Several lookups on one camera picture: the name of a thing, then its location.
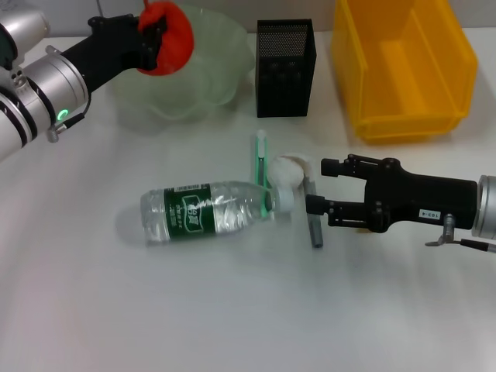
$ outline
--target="white tabletop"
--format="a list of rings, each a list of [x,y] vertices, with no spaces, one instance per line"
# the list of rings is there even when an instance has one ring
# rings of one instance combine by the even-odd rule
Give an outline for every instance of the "white tabletop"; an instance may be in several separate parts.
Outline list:
[[[258,129],[271,156],[357,153],[420,174],[496,175],[496,29],[467,35],[480,58],[472,113],[430,143],[353,138],[329,33],[316,37],[307,118],[257,119],[253,82],[183,123],[118,108],[112,84],[101,88],[58,144],[39,138],[0,165],[0,370],[496,370],[496,256],[425,247],[440,228],[399,223],[373,235],[324,223],[325,249],[314,251],[300,195],[291,219],[151,249],[136,214],[153,188],[249,181]],[[78,40],[45,40],[30,60]],[[317,188],[335,200],[363,194],[346,178],[318,177]]]

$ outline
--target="yellow plastic bin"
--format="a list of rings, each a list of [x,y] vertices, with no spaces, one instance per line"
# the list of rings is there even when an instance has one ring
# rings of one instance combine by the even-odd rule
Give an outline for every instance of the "yellow plastic bin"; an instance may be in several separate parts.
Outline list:
[[[447,133],[469,113],[477,58],[447,0],[336,0],[332,58],[364,140]]]

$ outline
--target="white bottle cap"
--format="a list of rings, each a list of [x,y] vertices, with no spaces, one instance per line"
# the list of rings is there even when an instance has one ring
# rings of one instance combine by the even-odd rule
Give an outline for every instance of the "white bottle cap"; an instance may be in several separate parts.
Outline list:
[[[277,210],[280,213],[291,213],[295,209],[295,195],[290,188],[276,188]]]

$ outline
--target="red sponge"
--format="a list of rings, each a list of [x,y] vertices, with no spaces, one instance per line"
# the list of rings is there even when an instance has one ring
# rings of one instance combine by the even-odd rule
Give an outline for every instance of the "red sponge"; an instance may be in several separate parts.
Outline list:
[[[193,29],[186,15],[172,2],[144,0],[145,10],[139,18],[138,30],[165,17],[167,31],[162,35],[162,47],[157,56],[157,68],[152,71],[139,70],[148,75],[169,75],[180,70],[190,59],[195,47]]]

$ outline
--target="plastic water bottle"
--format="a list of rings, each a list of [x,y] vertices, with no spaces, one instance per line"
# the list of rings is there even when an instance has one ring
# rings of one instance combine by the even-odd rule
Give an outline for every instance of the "plastic water bottle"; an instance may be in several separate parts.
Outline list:
[[[235,233],[274,212],[291,212],[291,189],[266,189],[247,182],[219,182],[167,188],[141,197],[148,243]]]

